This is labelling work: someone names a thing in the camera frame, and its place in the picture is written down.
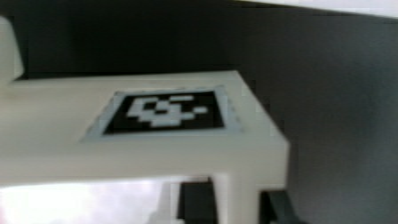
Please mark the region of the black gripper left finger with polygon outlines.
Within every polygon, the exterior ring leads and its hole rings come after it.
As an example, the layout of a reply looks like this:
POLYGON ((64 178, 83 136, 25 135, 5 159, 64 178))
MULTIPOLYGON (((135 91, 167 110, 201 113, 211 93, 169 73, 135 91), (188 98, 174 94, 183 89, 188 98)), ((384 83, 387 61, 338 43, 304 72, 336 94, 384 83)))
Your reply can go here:
POLYGON ((208 177, 163 183, 155 224, 218 224, 213 181, 208 177))

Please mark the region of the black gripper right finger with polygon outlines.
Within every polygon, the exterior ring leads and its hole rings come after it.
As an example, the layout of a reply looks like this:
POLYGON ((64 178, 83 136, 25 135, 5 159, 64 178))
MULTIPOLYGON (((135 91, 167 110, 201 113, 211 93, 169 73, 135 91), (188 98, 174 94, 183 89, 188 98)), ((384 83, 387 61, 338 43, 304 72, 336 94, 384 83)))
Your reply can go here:
POLYGON ((259 194, 259 224, 306 224, 286 190, 263 191, 259 194))

